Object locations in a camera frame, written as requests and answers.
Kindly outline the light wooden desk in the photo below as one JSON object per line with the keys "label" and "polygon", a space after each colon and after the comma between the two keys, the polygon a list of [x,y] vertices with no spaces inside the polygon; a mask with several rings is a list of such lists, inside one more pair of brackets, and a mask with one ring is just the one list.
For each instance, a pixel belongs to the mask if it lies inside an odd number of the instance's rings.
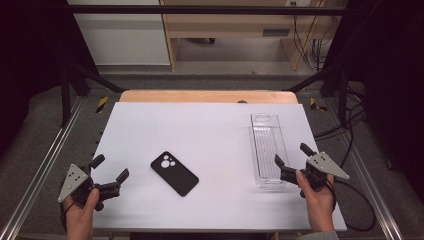
{"label": "light wooden desk", "polygon": [[[159,0],[162,6],[336,7],[349,0]],[[291,68],[306,61],[314,39],[331,40],[339,16],[165,14],[169,53],[176,55],[175,41],[183,38],[276,38],[281,41]]]}

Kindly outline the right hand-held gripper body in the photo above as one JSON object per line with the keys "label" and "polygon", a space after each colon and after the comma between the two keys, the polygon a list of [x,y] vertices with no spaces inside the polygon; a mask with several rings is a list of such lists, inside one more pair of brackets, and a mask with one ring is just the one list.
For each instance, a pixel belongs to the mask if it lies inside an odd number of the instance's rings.
{"label": "right hand-held gripper body", "polygon": [[[314,156],[308,157],[306,166],[300,169],[300,172],[308,179],[314,191],[320,191],[327,184],[328,174],[343,179],[350,178],[350,176],[325,152],[316,153]],[[283,169],[280,169],[280,179],[297,185],[296,169],[285,165]]]}

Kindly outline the aluminium floor rail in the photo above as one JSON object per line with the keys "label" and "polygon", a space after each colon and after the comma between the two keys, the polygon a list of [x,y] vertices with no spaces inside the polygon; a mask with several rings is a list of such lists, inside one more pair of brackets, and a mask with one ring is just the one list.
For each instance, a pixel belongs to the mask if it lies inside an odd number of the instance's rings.
{"label": "aluminium floor rail", "polygon": [[387,168],[382,162],[376,139],[368,124],[363,122],[364,109],[355,101],[350,101],[347,107],[347,128],[341,127],[335,133],[319,138],[317,144],[351,174],[351,179],[347,180],[348,188],[351,191],[359,188],[364,195],[364,198],[358,195],[355,198],[363,201],[373,212],[375,224],[368,224],[369,232],[379,230],[384,234],[383,240],[404,240],[378,185],[379,177],[387,172]]}
{"label": "aluminium floor rail", "polygon": [[81,107],[85,102],[84,97],[77,97],[71,108],[71,115],[64,126],[62,126],[56,134],[52,144],[40,163],[34,177],[28,185],[23,197],[15,208],[8,222],[0,231],[0,240],[15,240],[25,219],[27,218],[39,192],[41,191],[44,182],[50,170],[52,169],[67,137],[72,130],[72,127],[78,118]]}

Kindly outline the person's left hand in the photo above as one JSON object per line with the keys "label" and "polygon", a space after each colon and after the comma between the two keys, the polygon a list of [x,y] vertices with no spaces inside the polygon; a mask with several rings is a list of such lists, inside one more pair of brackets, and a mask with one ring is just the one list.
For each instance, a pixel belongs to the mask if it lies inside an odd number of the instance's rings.
{"label": "person's left hand", "polygon": [[93,188],[83,207],[74,202],[71,196],[65,200],[66,240],[92,240],[93,215],[99,200],[99,190]]}

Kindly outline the black horizontal frame bar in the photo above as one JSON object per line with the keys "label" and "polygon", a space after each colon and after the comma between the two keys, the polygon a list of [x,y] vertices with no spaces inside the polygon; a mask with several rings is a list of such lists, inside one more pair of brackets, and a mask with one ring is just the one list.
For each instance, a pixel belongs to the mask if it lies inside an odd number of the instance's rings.
{"label": "black horizontal frame bar", "polygon": [[343,8],[249,7],[194,5],[69,5],[72,13],[88,14],[218,14],[218,15],[317,15],[332,16],[348,13]]}

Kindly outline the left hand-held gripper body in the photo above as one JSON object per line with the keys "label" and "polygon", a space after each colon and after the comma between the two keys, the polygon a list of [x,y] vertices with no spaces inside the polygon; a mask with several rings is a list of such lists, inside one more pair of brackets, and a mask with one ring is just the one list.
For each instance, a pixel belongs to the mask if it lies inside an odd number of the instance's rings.
{"label": "left hand-held gripper body", "polygon": [[75,203],[84,205],[93,188],[99,190],[99,200],[95,210],[101,211],[104,208],[104,201],[118,197],[120,195],[121,184],[116,180],[111,183],[98,184],[91,177],[92,168],[89,163],[83,166],[71,164],[64,179],[61,182],[61,190],[58,196],[58,202],[61,209],[65,208],[65,200],[71,196]]}

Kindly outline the yellow black floor marker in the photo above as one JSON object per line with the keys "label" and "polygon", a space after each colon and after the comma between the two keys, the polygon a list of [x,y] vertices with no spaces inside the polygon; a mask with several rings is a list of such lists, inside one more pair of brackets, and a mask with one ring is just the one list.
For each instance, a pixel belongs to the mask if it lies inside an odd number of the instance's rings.
{"label": "yellow black floor marker", "polygon": [[328,108],[325,106],[318,106],[317,102],[315,101],[315,98],[310,98],[310,109],[312,110],[318,110],[321,112],[326,112],[328,111]]}
{"label": "yellow black floor marker", "polygon": [[105,107],[105,105],[106,105],[107,101],[108,101],[108,97],[107,97],[107,96],[102,97],[102,98],[100,99],[99,103],[98,103],[98,106],[97,106],[97,108],[96,108],[95,113],[101,113],[101,112],[103,111],[103,109],[104,109],[104,107]]}

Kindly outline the clear plastic packaging box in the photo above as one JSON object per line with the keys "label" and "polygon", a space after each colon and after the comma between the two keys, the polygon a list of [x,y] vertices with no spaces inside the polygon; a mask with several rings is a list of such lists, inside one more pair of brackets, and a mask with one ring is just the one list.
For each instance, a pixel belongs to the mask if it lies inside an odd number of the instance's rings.
{"label": "clear plastic packaging box", "polygon": [[251,114],[249,130],[256,186],[264,190],[282,191],[286,182],[280,179],[275,156],[287,162],[287,154],[278,115]]}

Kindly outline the black diagonal frame strut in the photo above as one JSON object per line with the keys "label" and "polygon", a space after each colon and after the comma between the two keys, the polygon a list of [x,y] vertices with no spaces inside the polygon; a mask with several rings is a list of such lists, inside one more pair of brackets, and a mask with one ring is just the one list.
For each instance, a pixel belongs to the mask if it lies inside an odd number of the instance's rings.
{"label": "black diagonal frame strut", "polygon": [[106,87],[115,93],[123,93],[124,88],[121,88],[112,82],[101,77],[80,65],[71,65],[66,67],[60,75],[61,99],[62,99],[62,123],[65,127],[71,119],[71,103],[70,103],[70,87],[72,85],[79,96],[87,96],[90,93],[90,87],[85,79],[91,79],[98,84]]}
{"label": "black diagonal frame strut", "polygon": [[306,80],[288,88],[288,91],[297,93],[318,80],[324,81],[320,90],[322,96],[331,97],[335,92],[338,92],[337,117],[340,123],[346,126],[348,79],[346,77],[344,64],[332,64]]}

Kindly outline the white cabinet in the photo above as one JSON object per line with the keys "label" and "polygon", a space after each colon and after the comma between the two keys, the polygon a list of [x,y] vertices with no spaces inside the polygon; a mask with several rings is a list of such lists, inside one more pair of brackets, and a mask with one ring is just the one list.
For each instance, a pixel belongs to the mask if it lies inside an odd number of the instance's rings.
{"label": "white cabinet", "polygon": [[160,14],[75,14],[98,66],[169,65]]}

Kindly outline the black curtain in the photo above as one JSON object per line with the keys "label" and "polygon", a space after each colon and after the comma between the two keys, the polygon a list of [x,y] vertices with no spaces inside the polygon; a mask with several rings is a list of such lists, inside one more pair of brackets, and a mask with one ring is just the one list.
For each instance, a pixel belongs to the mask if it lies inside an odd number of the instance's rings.
{"label": "black curtain", "polygon": [[15,139],[31,98],[59,85],[60,66],[23,9],[26,3],[65,5],[68,0],[0,0],[0,155]]}
{"label": "black curtain", "polygon": [[366,88],[367,110],[385,148],[424,200],[424,0],[348,0],[326,65],[361,32],[348,53],[347,76]]}

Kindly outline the black phone case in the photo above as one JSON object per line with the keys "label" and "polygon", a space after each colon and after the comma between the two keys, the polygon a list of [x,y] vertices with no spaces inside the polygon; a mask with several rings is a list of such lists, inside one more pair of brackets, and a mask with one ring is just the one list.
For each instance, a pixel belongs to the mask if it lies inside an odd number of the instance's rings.
{"label": "black phone case", "polygon": [[161,153],[150,166],[182,197],[199,183],[199,178],[168,151]]}

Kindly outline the person's right hand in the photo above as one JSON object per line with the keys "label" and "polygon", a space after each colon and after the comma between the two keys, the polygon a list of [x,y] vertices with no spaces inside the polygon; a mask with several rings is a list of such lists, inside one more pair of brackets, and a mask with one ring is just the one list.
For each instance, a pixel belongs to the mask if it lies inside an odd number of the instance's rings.
{"label": "person's right hand", "polygon": [[314,191],[310,186],[308,179],[299,170],[296,171],[296,178],[298,185],[306,198],[308,221],[312,231],[334,231],[334,196],[332,191],[327,187],[324,187],[318,192]]}

